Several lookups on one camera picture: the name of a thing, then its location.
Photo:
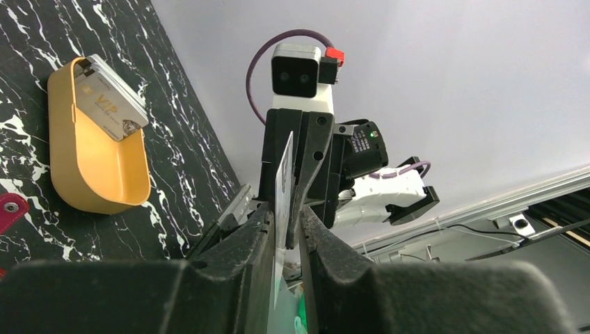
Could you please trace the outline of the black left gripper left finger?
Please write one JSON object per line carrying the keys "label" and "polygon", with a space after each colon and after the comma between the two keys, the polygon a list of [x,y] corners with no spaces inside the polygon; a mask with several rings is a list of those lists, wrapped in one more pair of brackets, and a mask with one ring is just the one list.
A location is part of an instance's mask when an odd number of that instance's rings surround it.
{"label": "black left gripper left finger", "polygon": [[24,263],[1,281],[1,332],[265,333],[273,254],[262,204],[188,260]]}

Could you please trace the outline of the red leather card holder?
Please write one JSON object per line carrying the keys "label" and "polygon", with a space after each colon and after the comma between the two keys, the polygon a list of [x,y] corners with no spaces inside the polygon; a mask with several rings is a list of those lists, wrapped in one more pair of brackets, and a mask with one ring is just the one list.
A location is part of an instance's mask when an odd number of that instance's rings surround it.
{"label": "red leather card holder", "polygon": [[29,210],[28,201],[21,195],[1,194],[1,279],[19,262],[18,259],[14,259],[15,248],[10,245],[11,239],[8,233],[15,224],[24,220]]}

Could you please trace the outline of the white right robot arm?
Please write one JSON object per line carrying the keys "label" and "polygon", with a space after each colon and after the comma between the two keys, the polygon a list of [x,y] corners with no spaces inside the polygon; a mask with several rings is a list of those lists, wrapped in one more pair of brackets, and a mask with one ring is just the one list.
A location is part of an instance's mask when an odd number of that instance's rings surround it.
{"label": "white right robot arm", "polygon": [[439,202],[424,183],[429,166],[410,157],[389,167],[383,135],[370,120],[337,123],[329,113],[270,109],[257,198],[273,213],[276,246],[292,249],[307,208],[328,229],[423,216]]}

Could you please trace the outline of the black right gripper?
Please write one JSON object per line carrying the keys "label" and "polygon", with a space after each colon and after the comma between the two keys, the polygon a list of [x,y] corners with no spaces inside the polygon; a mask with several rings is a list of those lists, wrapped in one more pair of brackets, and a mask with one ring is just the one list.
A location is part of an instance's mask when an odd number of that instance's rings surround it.
{"label": "black right gripper", "polygon": [[292,137],[292,193],[286,247],[297,245],[298,217],[303,205],[309,205],[331,228],[335,222],[337,198],[342,179],[346,135],[332,113],[296,109],[269,109],[262,146],[262,166],[257,199],[276,201],[275,176],[280,160]]}

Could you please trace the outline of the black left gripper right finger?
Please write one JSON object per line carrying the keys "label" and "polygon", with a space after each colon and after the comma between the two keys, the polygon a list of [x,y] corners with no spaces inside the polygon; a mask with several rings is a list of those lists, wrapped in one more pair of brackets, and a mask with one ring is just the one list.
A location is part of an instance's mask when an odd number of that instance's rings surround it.
{"label": "black left gripper right finger", "polygon": [[555,286],[536,267],[377,264],[309,208],[299,246],[310,333],[575,333]]}

